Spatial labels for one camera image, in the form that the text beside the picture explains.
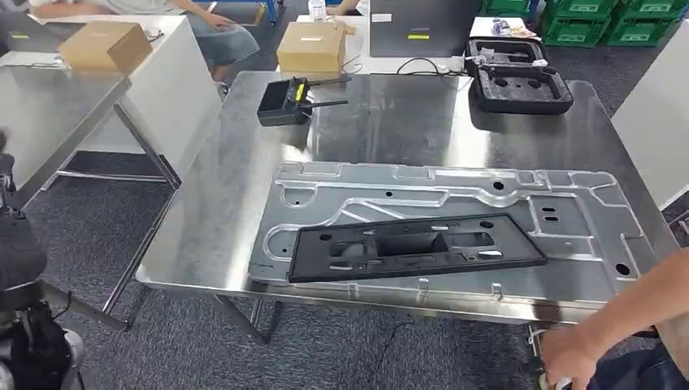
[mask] shorts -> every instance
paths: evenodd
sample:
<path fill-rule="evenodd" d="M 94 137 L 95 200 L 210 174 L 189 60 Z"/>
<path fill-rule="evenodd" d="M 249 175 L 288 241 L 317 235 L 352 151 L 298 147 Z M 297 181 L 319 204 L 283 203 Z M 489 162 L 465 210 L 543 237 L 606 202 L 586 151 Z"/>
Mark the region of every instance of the shorts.
<path fill-rule="evenodd" d="M 212 65 L 231 65 L 258 51 L 258 43 L 246 28 L 234 24 L 216 30 L 198 15 L 186 13 L 203 58 Z"/>
<path fill-rule="evenodd" d="M 663 344 L 599 363 L 587 390 L 686 390 L 689 383 Z"/>

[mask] green plastic crate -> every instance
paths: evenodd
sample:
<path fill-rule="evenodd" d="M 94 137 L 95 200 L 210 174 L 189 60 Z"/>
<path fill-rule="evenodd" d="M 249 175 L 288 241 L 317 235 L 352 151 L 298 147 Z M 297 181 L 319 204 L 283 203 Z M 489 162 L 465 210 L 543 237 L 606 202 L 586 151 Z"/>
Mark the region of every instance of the green plastic crate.
<path fill-rule="evenodd" d="M 687 0 L 620 0 L 618 7 L 625 19 L 669 19 L 680 16 L 686 5 Z"/>
<path fill-rule="evenodd" d="M 483 0 L 483 9 L 487 15 L 496 15 L 495 12 L 520 15 L 524 10 L 528 11 L 529 0 Z"/>
<path fill-rule="evenodd" d="M 482 9 L 479 16 L 500 16 L 502 18 L 522 18 L 528 19 L 529 10 L 515 11 L 515 10 L 501 10 L 501 9 Z"/>
<path fill-rule="evenodd" d="M 610 24 L 603 42 L 609 46 L 656 46 L 675 22 L 675 18 L 620 18 Z"/>
<path fill-rule="evenodd" d="M 605 19 L 618 0 L 547 0 L 555 15 L 570 18 Z"/>
<path fill-rule="evenodd" d="M 594 47 L 608 23 L 609 16 L 604 19 L 560 17 L 555 15 L 553 7 L 546 6 L 540 20 L 540 35 L 545 45 Z"/>

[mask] human hand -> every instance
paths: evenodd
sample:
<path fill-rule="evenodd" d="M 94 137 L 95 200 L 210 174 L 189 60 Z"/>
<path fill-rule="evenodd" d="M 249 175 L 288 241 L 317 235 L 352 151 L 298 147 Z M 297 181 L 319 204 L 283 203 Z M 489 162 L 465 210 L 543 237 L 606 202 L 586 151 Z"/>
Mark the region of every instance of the human hand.
<path fill-rule="evenodd" d="M 211 12 L 206 12 L 205 15 L 203 15 L 203 19 L 206 21 L 206 23 L 210 24 L 212 28 L 215 28 L 216 30 L 221 30 L 223 27 L 232 27 L 232 25 L 235 23 L 231 19 L 228 19 L 224 16 L 221 15 L 216 15 Z"/>
<path fill-rule="evenodd" d="M 541 342 L 541 359 L 548 384 L 555 385 L 559 379 L 571 378 L 573 390 L 586 390 L 604 352 L 599 352 L 593 340 L 579 327 L 546 331 Z"/>
<path fill-rule="evenodd" d="M 326 6 L 325 13 L 328 15 L 344 15 L 345 12 L 342 11 L 338 6 Z"/>

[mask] stainless steel table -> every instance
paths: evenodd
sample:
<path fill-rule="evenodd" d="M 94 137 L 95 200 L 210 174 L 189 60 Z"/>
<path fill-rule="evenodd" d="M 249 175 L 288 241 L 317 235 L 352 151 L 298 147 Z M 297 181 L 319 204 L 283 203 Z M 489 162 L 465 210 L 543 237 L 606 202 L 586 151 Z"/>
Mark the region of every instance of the stainless steel table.
<path fill-rule="evenodd" d="M 318 109 L 310 127 L 263 128 L 256 109 L 266 84 L 279 78 L 270 72 L 242 72 L 237 77 L 136 273 L 151 287 L 214 294 L 257 340 L 260 335 L 252 324 L 262 297 L 509 323 L 576 323 L 596 309 L 506 305 L 498 300 L 414 300 L 356 289 L 254 282 L 247 273 L 249 256 L 271 178 L 284 160 L 607 171 L 622 186 L 656 255 L 662 258 L 677 248 L 586 82 L 569 83 L 575 103 L 565 115 L 499 115 L 475 105 L 467 78 L 354 76 L 347 84 L 312 90 L 317 101 L 348 98 L 347 106 Z M 657 261 L 636 260 L 642 272 Z M 251 319 L 239 314 L 227 296 L 259 298 Z"/>
<path fill-rule="evenodd" d="M 109 73 L 71 73 L 59 69 L 35 67 L 0 67 L 0 128 L 8 141 L 5 152 L 15 157 L 13 169 L 16 193 L 11 205 L 23 209 L 46 183 L 56 175 L 89 177 L 110 180 L 163 181 L 174 189 L 180 179 L 147 141 L 145 129 L 135 123 L 121 104 L 130 87 L 127 77 Z M 125 127 L 141 145 L 148 157 L 161 171 L 160 176 L 96 175 L 67 171 L 79 144 L 96 125 L 114 109 Z M 154 234 L 153 226 L 144 244 L 129 263 L 115 286 L 103 311 L 90 308 L 76 298 L 74 309 L 82 311 L 116 329 L 127 324 L 109 314 L 124 286 L 139 265 L 145 246 Z M 46 287 L 48 293 L 67 300 L 56 288 Z"/>

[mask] white desk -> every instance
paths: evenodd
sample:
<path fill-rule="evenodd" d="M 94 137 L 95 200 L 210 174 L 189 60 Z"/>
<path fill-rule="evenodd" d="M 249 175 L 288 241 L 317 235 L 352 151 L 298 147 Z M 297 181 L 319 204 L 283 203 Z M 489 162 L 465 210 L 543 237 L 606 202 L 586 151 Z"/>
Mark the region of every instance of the white desk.
<path fill-rule="evenodd" d="M 156 151 L 165 156 L 184 180 L 201 145 L 203 132 L 209 128 L 208 121 L 222 105 L 189 22 L 185 16 L 178 15 L 88 15 L 51 22 L 90 20 L 135 22 L 144 30 L 163 33 L 152 43 L 153 52 L 129 76 L 132 87 L 121 102 L 146 132 Z M 54 63 L 56 57 L 56 54 L 10 52 L 0 58 L 0 66 Z M 142 153 L 113 112 L 79 149 Z"/>
<path fill-rule="evenodd" d="M 689 20 L 613 116 L 613 124 L 661 210 L 689 193 Z"/>
<path fill-rule="evenodd" d="M 337 16 L 337 20 L 346 23 L 347 25 L 356 28 L 353 35 L 348 35 L 346 38 L 346 53 L 344 62 L 347 65 L 344 71 L 348 73 L 356 72 L 357 74 L 370 73 L 395 73 L 397 69 L 411 57 L 393 57 L 380 58 L 371 57 L 371 42 L 369 39 L 369 25 L 368 18 L 365 16 Z M 520 18 L 502 18 L 506 20 L 511 27 L 525 27 L 524 21 Z M 308 15 L 300 15 L 297 22 L 310 22 Z M 491 36 L 493 27 L 493 18 L 476 18 L 474 20 L 474 27 L 471 29 L 470 35 L 472 37 Z M 429 58 L 433 63 L 442 67 L 444 71 L 453 70 L 457 64 L 453 63 L 451 58 Z M 430 63 L 422 61 L 414 61 L 404 68 L 404 72 L 418 72 L 418 71 L 432 71 Z"/>

